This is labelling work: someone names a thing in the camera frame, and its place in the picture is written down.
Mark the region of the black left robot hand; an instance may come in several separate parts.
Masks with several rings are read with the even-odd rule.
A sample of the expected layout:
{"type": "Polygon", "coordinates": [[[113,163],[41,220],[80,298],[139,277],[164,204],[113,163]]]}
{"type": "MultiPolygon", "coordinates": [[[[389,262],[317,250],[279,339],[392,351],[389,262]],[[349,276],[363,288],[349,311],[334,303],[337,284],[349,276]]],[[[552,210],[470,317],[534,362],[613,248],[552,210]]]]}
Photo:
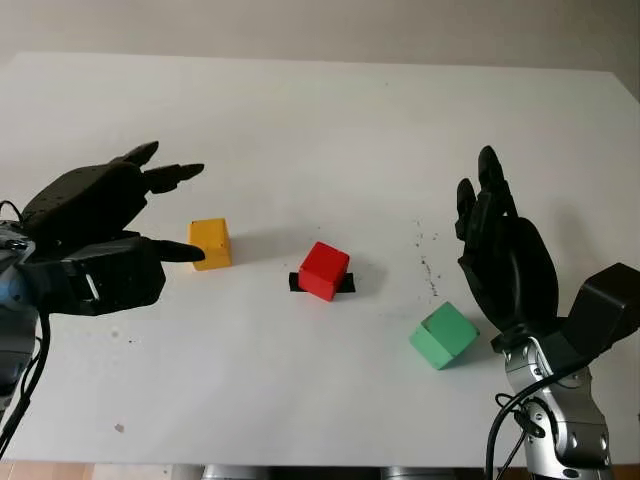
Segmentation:
{"type": "Polygon", "coordinates": [[[72,169],[41,190],[22,211],[22,228],[35,253],[53,256],[123,238],[146,207],[146,195],[164,194],[204,170],[173,164],[144,171],[159,143],[144,143],[106,163],[72,169]]]}

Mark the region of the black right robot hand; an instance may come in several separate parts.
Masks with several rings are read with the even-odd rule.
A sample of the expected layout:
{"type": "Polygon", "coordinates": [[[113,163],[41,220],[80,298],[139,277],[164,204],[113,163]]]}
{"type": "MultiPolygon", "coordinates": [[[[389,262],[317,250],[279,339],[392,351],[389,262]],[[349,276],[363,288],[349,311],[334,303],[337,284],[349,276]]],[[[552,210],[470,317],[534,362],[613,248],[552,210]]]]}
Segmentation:
{"type": "Polygon", "coordinates": [[[518,214],[495,150],[478,157],[480,190],[457,186],[455,233],[463,242],[458,259],[476,303],[499,331],[496,352],[556,325],[559,287],[550,254],[535,225],[518,214]]]}

